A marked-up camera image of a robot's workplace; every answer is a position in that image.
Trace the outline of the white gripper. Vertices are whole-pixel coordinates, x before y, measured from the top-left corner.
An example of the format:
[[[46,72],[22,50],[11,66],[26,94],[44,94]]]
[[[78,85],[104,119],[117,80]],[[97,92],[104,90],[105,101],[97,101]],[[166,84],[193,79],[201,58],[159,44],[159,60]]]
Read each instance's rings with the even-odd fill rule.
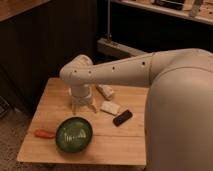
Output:
[[[72,113],[76,115],[77,105],[85,106],[89,105],[89,108],[97,113],[97,106],[93,101],[92,90],[89,85],[78,85],[70,87],[70,96],[72,100]]]

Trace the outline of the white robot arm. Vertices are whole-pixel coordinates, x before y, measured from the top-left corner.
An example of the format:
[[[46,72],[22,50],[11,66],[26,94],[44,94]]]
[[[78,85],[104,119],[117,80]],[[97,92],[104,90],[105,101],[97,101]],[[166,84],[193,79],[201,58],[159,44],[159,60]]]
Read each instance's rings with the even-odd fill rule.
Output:
[[[213,52],[168,50],[98,65],[79,55],[60,78],[76,105],[92,101],[92,84],[147,87],[146,171],[213,171]]]

